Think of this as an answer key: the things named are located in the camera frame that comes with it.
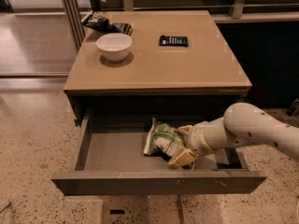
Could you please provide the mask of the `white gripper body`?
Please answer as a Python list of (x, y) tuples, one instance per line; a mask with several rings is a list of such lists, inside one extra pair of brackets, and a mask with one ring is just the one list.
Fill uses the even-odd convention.
[(215, 152), (205, 137), (206, 121), (192, 126), (188, 134), (188, 145), (196, 154), (206, 156)]

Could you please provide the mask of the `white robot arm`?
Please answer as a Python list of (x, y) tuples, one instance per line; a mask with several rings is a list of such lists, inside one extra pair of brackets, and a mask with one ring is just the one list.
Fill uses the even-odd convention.
[(187, 146), (168, 162), (177, 169), (192, 164), (224, 148), (266, 144), (299, 161), (299, 129), (283, 123), (257, 106), (248, 103), (230, 105), (221, 118), (178, 128)]

